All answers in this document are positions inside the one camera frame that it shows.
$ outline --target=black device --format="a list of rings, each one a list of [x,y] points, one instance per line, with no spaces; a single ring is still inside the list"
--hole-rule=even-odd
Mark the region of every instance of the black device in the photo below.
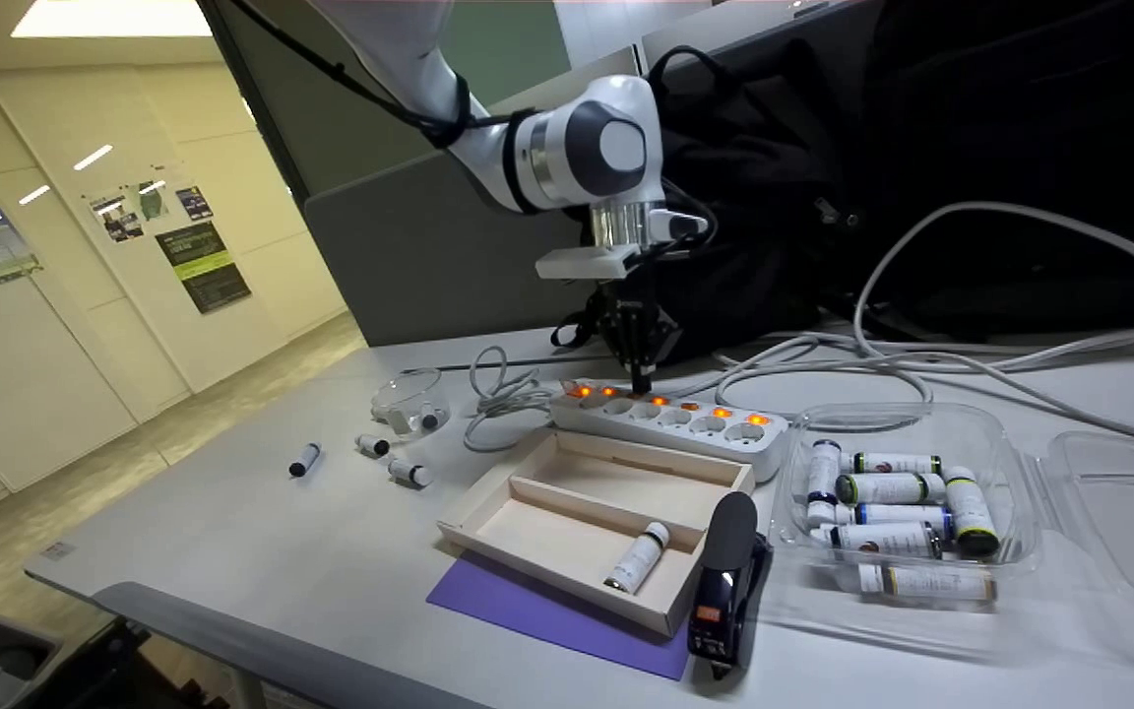
[[[713,665],[713,677],[746,669],[756,643],[756,597],[773,568],[773,542],[756,530],[756,505],[728,491],[709,523],[703,580],[689,609],[689,652]]]

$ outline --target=wooden tray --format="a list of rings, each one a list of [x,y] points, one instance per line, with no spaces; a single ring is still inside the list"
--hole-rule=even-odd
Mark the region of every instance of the wooden tray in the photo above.
[[[752,491],[752,466],[609,437],[544,433],[493,466],[441,530],[653,634],[683,626],[703,542],[725,491]],[[663,519],[672,540],[638,594],[604,580]]]

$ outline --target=robotic arm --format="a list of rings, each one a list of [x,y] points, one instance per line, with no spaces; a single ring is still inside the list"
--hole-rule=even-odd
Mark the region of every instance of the robotic arm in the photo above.
[[[709,219],[666,210],[663,126],[645,80],[596,80],[577,101],[487,119],[441,56],[452,0],[306,0],[411,112],[431,119],[426,137],[451,149],[486,193],[514,212],[591,210],[591,248],[537,260],[544,281],[604,283],[604,334],[626,362],[636,388],[672,346],[676,325],[645,295],[617,295],[644,257]]]

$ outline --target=white table surface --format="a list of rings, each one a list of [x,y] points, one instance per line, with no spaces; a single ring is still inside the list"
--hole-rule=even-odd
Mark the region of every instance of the white table surface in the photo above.
[[[381,346],[340,362],[71,529],[27,564],[27,576],[326,706],[451,706],[452,698],[479,706],[1134,706],[1134,665],[1096,643],[1071,604],[1078,585],[1065,594],[1065,580],[1025,604],[1025,652],[1007,661],[953,661],[760,626],[752,669],[731,685],[709,685],[703,674],[663,681],[431,607],[426,594],[452,564],[439,542],[439,516],[487,459],[462,447],[456,416],[426,451],[435,485],[411,491],[355,451],[355,433],[373,428],[371,392],[397,366],[469,362],[487,344],[497,337]],[[552,354],[544,329],[503,334],[503,346]],[[1134,362],[1029,382],[1134,420]],[[462,408],[474,407],[465,372],[445,372],[445,386]],[[737,392],[773,408],[909,399],[886,376],[823,372],[773,376]],[[938,388],[938,400],[990,408],[1032,458],[1078,428],[964,388]],[[325,442],[326,459],[306,479],[293,479],[283,466],[304,442]],[[1044,555],[1065,560],[1075,548],[1044,530]],[[203,613],[176,617],[154,597]]]

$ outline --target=ceiling light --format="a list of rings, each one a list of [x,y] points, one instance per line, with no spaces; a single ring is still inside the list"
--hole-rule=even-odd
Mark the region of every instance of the ceiling light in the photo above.
[[[209,34],[199,0],[37,0],[11,40]]]
[[[52,185],[38,185],[38,187],[24,193],[21,203],[31,203],[31,200],[38,200],[46,193],[52,193]]]
[[[71,170],[83,173],[88,164],[101,161],[111,147],[101,143],[94,152],[78,157]]]

